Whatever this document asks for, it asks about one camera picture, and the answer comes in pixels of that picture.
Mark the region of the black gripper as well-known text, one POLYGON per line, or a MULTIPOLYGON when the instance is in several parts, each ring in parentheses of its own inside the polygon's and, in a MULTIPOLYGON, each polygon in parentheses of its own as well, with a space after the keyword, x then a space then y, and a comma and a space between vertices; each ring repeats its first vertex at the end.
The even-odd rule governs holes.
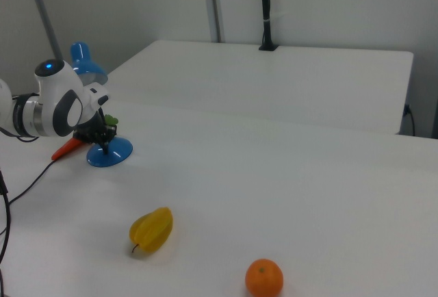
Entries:
POLYGON ((73 137, 88 144, 98 144, 98 151, 106 155, 107 146, 117 134, 118 123, 116 117, 97 111, 88 122, 80 124, 74 130, 73 137))

